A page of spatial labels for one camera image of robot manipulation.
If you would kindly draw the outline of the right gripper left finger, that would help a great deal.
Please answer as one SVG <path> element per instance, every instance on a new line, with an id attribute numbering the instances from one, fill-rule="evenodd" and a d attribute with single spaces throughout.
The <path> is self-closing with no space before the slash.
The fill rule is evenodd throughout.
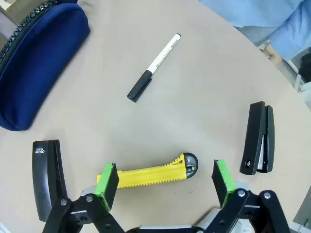
<path id="1" fill-rule="evenodd" d="M 115 163 L 107 163 L 95 191 L 72 201 L 57 199 L 45 223 L 44 233 L 79 233 L 86 224 L 93 224 L 100 233 L 123 233 L 110 214 L 119 177 Z"/>

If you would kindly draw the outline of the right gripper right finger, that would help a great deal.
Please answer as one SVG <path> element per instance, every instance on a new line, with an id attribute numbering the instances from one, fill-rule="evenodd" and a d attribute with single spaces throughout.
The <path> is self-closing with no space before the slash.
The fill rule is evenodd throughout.
<path id="1" fill-rule="evenodd" d="M 215 160 L 213 183 L 221 210 L 206 228 L 207 233 L 230 233 L 240 219 L 249 220 L 256 233 L 289 233 L 289 225 L 272 190 L 258 195 L 237 188 L 224 160 Z"/>

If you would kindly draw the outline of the person's left hand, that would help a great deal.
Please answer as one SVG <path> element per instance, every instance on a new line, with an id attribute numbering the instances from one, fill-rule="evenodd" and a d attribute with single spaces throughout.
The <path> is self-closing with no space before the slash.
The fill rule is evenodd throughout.
<path id="1" fill-rule="evenodd" d="M 267 44 L 262 52 L 267 56 L 267 58 L 276 66 L 281 64 L 282 58 L 281 56 L 275 51 L 271 44 Z"/>

